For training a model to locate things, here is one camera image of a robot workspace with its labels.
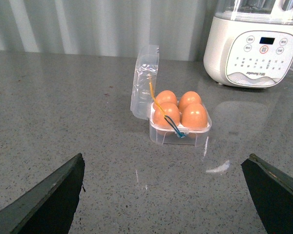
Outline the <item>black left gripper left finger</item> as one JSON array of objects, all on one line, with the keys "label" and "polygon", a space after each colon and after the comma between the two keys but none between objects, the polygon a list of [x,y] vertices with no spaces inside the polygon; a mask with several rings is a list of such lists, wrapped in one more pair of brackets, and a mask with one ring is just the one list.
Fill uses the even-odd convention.
[{"label": "black left gripper left finger", "polygon": [[81,153],[0,210],[0,234],[67,234],[83,187]]}]

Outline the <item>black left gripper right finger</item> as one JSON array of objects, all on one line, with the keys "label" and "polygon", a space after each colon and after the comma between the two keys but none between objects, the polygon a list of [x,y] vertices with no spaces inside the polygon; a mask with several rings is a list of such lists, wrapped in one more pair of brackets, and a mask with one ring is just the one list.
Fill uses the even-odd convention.
[{"label": "black left gripper right finger", "polygon": [[266,232],[293,234],[293,178],[255,154],[241,166]]}]

